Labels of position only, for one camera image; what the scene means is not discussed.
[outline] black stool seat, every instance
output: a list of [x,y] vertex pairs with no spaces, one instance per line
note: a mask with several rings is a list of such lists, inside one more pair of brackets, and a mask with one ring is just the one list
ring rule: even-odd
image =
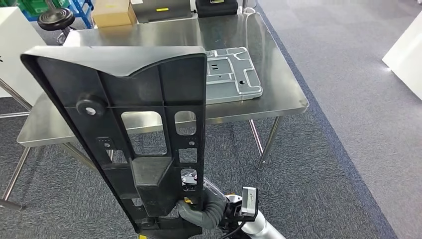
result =
[[73,12],[67,8],[55,8],[45,11],[38,17],[38,25],[46,31],[65,29],[75,21]]

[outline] hole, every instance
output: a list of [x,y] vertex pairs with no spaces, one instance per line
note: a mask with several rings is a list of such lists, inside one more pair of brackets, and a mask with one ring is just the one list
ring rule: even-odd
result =
[[132,198],[132,202],[135,207],[140,207],[143,204],[140,198]]
[[198,150],[196,148],[179,149],[179,162],[181,163],[197,163]]
[[197,131],[197,116],[192,111],[179,111],[174,114],[178,135],[193,135]]
[[94,110],[94,108],[91,108],[91,107],[86,107],[85,108],[85,111],[87,112],[87,114],[89,114],[91,116],[95,115],[95,113],[96,113],[96,111]]
[[196,170],[194,170],[193,168],[184,168],[180,170],[180,176],[182,177],[183,191],[190,192],[196,190]]
[[121,150],[113,150],[112,155],[110,155],[110,150],[107,150],[107,154],[109,157],[111,156],[110,160],[114,164],[127,163],[127,160],[124,157],[123,151]]
[[167,153],[166,138],[160,114],[154,111],[124,112],[121,114],[126,130],[140,125],[155,126],[155,132],[130,134],[133,150],[139,155],[163,155]]

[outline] yellow label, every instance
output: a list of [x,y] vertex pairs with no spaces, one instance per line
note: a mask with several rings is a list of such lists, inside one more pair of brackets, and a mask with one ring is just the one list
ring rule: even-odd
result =
[[168,7],[163,7],[163,8],[157,8],[156,11],[168,11],[169,8]]
[[185,197],[185,203],[190,203],[190,204],[192,204],[192,201],[191,201],[189,198]]

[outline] metal table surface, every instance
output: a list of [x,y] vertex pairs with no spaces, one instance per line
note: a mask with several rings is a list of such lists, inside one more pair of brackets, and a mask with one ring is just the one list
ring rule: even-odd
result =
[[[65,46],[202,46],[206,50],[246,47],[263,95],[207,105],[206,124],[301,114],[309,105],[258,13],[72,31]],[[151,113],[126,114],[123,121],[130,134],[162,129],[161,119]],[[189,114],[179,114],[176,121],[181,127],[192,125]],[[45,94],[33,106],[17,138],[27,147],[74,141],[76,137]]]

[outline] white cabinet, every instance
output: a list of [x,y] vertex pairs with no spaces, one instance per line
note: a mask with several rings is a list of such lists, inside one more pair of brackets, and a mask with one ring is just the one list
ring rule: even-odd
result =
[[[33,46],[46,45],[17,7],[0,7],[0,78],[31,105],[42,89],[20,61]],[[0,89],[0,97],[8,96]]]

